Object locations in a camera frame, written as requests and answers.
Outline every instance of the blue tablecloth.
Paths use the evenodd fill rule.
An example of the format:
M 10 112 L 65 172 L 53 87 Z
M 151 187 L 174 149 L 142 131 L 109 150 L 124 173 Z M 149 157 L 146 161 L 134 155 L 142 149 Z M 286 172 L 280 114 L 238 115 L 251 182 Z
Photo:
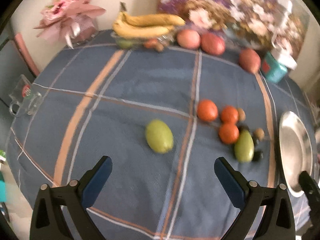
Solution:
M 37 113 L 14 120 L 7 158 L 31 206 L 42 184 L 66 185 L 108 155 L 112 174 L 88 209 L 107 239 L 220 239 L 239 210 L 214 173 L 217 157 L 261 186 L 283 182 L 276 165 L 278 123 L 282 113 L 293 111 L 305 124 L 317 159 L 311 113 L 290 78 L 275 85 L 246 73 L 232 51 L 212 57 L 175 46 L 163 53 L 126 51 L 113 43 L 104 31 L 85 46 L 62 50 L 33 84 L 44 96 Z M 219 111 L 241 107 L 251 130 L 263 128 L 261 161 L 239 164 L 233 147 L 219 140 L 220 120 L 205 124 L 196 118 L 203 98 Z M 144 129 L 152 119 L 166 122 L 174 135 L 174 148 L 165 155 L 146 143 Z M 300 228 L 308 219 L 307 200 L 290 197 Z

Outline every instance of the screw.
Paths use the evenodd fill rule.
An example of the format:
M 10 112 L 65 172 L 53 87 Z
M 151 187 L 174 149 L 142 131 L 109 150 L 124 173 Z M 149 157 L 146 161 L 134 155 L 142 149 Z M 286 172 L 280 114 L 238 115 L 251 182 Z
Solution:
M 257 183 L 256 181 L 254 181 L 254 180 L 250 180 L 250 181 L 249 181 L 249 185 L 250 185 L 251 187 L 257 187 L 258 183 Z
M 42 184 L 41 187 L 40 187 L 40 189 L 41 189 L 41 190 L 45 190 L 45 189 L 47 189 L 47 187 L 48 187 L 47 184 Z
M 78 181 L 77 181 L 76 179 L 74 179 L 74 180 L 72 180 L 72 181 L 69 182 L 69 185 L 70 185 L 71 187 L 74 187 L 74 186 L 76 186 L 77 184 L 78 184 Z
M 285 184 L 282 184 L 282 183 L 279 185 L 279 187 L 280 187 L 280 189 L 283 189 L 283 190 L 285 190 L 285 189 L 287 188 L 287 187 L 285 186 Z

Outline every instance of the orange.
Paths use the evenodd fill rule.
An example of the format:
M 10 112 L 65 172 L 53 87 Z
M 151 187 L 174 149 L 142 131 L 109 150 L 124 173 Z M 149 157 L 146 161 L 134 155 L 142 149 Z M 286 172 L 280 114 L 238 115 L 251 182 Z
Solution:
M 220 119 L 222 122 L 235 124 L 239 120 L 238 110 L 233 106 L 226 106 L 221 112 Z
M 220 126 L 219 137 L 225 144 L 235 143 L 239 138 L 238 127 L 233 123 L 224 123 Z
M 211 100 L 203 99 L 198 104 L 197 114 L 202 121 L 211 122 L 218 117 L 218 108 Z

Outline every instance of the banana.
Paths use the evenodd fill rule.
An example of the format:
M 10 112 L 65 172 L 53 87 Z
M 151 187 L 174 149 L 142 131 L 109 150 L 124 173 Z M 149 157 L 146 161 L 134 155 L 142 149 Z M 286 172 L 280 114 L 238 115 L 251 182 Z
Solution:
M 173 25 L 169 26 L 152 26 L 152 27 L 135 27 L 126 23 L 124 19 L 124 13 L 119 12 L 119 15 L 112 27 L 116 34 L 120 37 L 129 38 L 154 38 L 168 34 L 174 29 Z
M 185 21 L 173 14 L 149 14 L 149 15 L 141 15 L 141 16 L 131 16 L 126 12 L 123 12 L 125 20 L 127 23 L 133 26 L 139 27 L 147 27 L 147 26 L 164 26 L 164 25 L 176 25 L 183 26 L 185 25 Z

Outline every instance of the glass cup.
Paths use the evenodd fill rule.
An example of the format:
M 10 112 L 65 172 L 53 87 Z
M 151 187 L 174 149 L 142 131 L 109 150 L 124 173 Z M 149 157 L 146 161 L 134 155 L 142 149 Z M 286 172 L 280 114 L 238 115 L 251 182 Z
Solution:
M 20 76 L 17 85 L 9 96 L 12 99 L 9 111 L 10 114 L 15 117 L 19 117 L 24 113 L 33 115 L 42 102 L 41 94 L 32 88 L 30 81 L 25 77 L 25 75 Z M 12 110 L 14 105 L 19 106 L 17 113 Z

